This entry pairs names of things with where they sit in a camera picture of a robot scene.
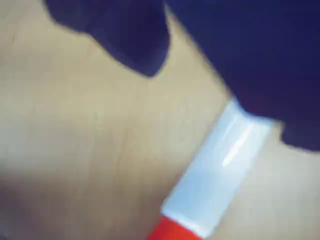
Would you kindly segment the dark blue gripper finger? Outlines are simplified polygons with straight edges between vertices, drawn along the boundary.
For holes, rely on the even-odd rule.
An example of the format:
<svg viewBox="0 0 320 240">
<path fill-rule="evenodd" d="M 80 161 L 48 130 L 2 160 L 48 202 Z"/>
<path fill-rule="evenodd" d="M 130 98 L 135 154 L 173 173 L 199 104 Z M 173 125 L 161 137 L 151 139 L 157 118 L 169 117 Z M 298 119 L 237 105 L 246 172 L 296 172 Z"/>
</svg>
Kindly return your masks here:
<svg viewBox="0 0 320 240">
<path fill-rule="evenodd" d="M 116 61 L 155 76 L 170 37 L 162 0 L 45 0 L 58 24 L 92 36 Z"/>
<path fill-rule="evenodd" d="M 167 5 L 247 112 L 281 121 L 285 144 L 319 151 L 319 1 Z"/>
</svg>

